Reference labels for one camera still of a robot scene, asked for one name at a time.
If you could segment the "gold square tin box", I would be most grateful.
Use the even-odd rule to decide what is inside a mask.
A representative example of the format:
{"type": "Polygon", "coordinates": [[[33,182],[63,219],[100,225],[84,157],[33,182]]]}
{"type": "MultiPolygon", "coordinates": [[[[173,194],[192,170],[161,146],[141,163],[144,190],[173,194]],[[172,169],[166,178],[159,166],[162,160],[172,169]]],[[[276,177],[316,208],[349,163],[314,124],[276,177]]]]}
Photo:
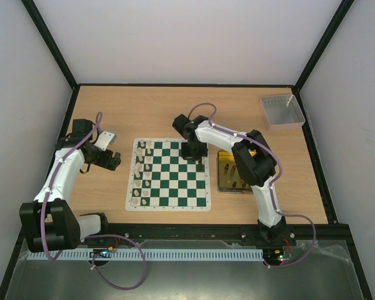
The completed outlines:
{"type": "Polygon", "coordinates": [[[234,156],[225,150],[217,153],[217,190],[220,193],[253,193],[250,185],[240,177],[234,156]]]}

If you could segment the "green white chess board mat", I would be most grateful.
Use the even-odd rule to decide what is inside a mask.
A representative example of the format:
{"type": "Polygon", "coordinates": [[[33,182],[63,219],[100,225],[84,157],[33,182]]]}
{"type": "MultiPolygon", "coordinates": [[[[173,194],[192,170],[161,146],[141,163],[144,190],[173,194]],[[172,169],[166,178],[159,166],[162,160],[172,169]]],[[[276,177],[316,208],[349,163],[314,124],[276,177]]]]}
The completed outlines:
{"type": "Polygon", "coordinates": [[[136,138],[132,144],[127,185],[127,211],[210,211],[211,181],[209,158],[198,161],[181,157],[183,139],[136,138]],[[148,148],[148,141],[154,146],[148,148]]]}

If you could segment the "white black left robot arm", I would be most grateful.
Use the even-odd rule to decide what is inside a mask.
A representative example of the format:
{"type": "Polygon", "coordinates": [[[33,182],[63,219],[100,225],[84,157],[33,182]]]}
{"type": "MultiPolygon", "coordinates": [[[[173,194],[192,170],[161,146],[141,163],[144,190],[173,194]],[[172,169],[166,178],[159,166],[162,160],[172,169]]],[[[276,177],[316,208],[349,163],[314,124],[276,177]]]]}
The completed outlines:
{"type": "Polygon", "coordinates": [[[33,201],[21,205],[23,234],[32,253],[44,253],[53,261],[62,251],[75,249],[87,237],[108,229],[103,212],[77,217],[69,205],[79,174],[88,173],[92,165],[115,171],[121,163],[120,153],[108,148],[116,134],[99,127],[102,118],[99,112],[95,121],[72,122],[71,132],[56,143],[54,162],[44,186],[33,201]]]}

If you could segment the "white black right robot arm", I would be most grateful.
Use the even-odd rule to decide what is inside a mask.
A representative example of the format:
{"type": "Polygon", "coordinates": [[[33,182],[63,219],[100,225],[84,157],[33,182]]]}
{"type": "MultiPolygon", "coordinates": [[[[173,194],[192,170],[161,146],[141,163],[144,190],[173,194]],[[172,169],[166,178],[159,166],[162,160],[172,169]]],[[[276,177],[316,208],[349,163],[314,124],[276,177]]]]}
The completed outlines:
{"type": "Polygon", "coordinates": [[[280,240],[286,227],[274,187],[278,178],[275,167],[280,162],[263,135],[256,130],[232,131],[202,115],[190,120],[181,114],[172,127],[185,139],[181,157],[187,161],[201,161],[208,155],[210,144],[233,155],[240,178],[251,187],[257,202],[261,240],[268,245],[280,240]]]}

